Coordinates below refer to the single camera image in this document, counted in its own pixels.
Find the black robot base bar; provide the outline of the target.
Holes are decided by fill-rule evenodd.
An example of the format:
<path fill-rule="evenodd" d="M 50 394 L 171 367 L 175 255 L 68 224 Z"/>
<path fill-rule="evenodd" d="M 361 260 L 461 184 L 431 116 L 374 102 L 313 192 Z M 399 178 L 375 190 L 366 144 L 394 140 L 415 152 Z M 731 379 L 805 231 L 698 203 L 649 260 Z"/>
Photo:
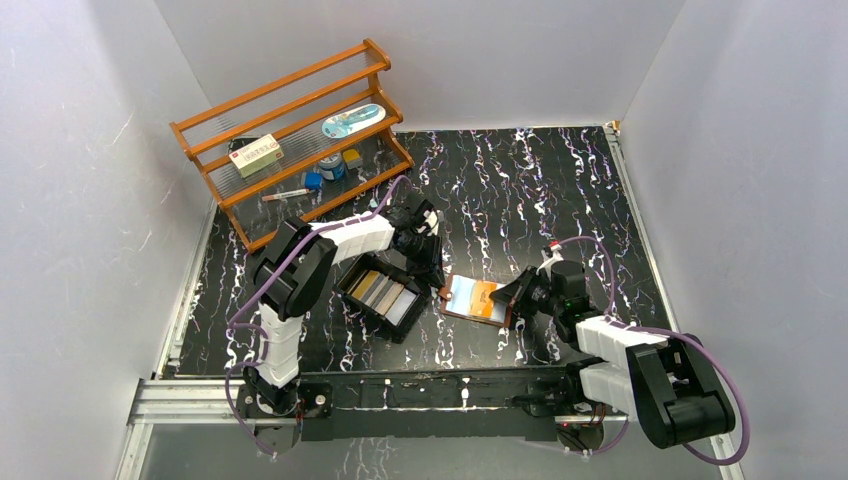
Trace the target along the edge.
<path fill-rule="evenodd" d="M 365 437 L 513 437 L 596 448 L 605 410 L 590 401 L 556 404 L 547 396 L 566 367 L 312 372 L 297 378 L 279 402 L 244 380 L 235 405 L 275 448 Z"/>

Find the gold yellow VIP card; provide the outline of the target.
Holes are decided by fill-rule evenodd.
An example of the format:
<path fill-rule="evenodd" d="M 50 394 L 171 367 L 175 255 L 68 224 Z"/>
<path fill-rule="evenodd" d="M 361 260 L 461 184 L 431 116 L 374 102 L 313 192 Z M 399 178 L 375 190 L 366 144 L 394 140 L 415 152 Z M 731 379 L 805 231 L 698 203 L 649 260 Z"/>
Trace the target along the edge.
<path fill-rule="evenodd" d="M 492 297 L 492 294 L 501 287 L 503 287 L 501 283 L 475 280 L 470 295 L 469 315 L 480 321 L 506 324 L 506 304 Z"/>

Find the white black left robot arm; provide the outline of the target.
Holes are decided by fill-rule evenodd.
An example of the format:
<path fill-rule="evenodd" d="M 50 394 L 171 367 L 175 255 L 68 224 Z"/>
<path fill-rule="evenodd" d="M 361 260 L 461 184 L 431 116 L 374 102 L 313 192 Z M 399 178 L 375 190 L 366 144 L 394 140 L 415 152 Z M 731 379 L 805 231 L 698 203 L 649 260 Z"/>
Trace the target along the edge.
<path fill-rule="evenodd" d="M 446 284 L 440 211 L 411 194 L 398 205 L 343 220 L 289 219 L 256 259 L 260 354 L 245 380 L 275 416 L 294 411 L 305 315 L 319 302 L 334 266 L 352 265 L 336 290 L 401 342 L 432 293 Z"/>

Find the orange leather card holder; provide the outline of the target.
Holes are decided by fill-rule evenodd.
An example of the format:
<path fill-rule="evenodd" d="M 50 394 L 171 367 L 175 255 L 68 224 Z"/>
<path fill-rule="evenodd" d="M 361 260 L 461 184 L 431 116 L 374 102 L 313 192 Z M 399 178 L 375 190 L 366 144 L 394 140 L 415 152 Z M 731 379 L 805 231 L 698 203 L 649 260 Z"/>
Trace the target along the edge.
<path fill-rule="evenodd" d="M 475 280 L 477 279 L 451 274 L 447 278 L 446 286 L 438 291 L 440 299 L 439 311 L 447 316 L 493 325 L 498 328 L 510 327 L 512 323 L 512 314 L 507 306 L 507 323 L 504 325 L 476 320 L 469 315 L 470 295 L 472 292 L 472 284 Z"/>

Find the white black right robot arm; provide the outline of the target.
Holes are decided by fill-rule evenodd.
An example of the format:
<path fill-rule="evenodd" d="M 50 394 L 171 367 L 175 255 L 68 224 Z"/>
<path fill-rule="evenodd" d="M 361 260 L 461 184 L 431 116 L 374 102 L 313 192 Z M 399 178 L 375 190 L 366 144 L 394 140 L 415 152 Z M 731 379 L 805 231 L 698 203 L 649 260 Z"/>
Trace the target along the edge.
<path fill-rule="evenodd" d="M 548 393 L 577 414 L 599 404 L 638 422 L 660 449 L 740 429 L 746 447 L 750 420 L 727 372 L 699 341 L 664 329 L 628 326 L 595 307 L 584 270 L 551 260 L 485 294 L 509 313 L 550 317 L 560 339 L 586 354 L 567 365 Z"/>

